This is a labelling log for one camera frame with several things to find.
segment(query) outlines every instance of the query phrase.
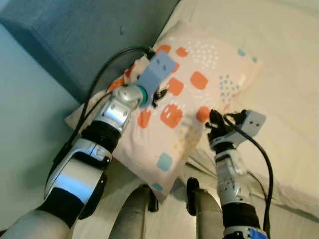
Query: white bed cover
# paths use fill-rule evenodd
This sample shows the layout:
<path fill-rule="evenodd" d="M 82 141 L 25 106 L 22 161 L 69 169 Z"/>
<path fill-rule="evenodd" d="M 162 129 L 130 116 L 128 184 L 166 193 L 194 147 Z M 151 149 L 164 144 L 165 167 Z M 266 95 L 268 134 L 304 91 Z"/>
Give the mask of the white bed cover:
<path fill-rule="evenodd" d="M 262 72 L 230 110 L 253 109 L 267 116 L 256 139 L 272 162 L 275 201 L 319 217 L 317 4 L 182 0 L 163 32 L 184 19 L 264 62 Z M 211 154 L 205 135 L 197 149 Z M 254 146 L 244 143 L 239 150 L 253 173 L 268 178 Z M 212 169 L 207 160 L 201 162 L 205 163 Z"/>

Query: blue square pattern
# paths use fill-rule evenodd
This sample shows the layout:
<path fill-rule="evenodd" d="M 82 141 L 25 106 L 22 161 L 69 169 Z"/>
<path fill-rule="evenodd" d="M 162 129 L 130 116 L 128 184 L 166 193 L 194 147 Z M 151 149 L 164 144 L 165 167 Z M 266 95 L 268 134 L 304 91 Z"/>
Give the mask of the blue square pattern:
<path fill-rule="evenodd" d="M 167 172 L 169 171 L 172 164 L 173 159 L 167 153 L 162 153 L 156 166 L 162 171 Z"/>

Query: patterned pillowcase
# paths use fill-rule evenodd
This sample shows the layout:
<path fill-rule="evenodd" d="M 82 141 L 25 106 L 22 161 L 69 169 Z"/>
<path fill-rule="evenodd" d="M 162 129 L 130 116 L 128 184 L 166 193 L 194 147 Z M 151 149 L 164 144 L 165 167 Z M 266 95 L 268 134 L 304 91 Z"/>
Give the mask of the patterned pillowcase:
<path fill-rule="evenodd" d="M 155 49 L 164 50 L 176 62 L 161 85 L 168 93 L 156 109 L 133 112 L 113 155 L 163 200 L 199 142 L 210 109 L 223 112 L 261 64 L 242 49 L 185 22 L 171 28 Z M 109 90 L 135 82 L 147 64 L 145 57 L 136 61 Z"/>

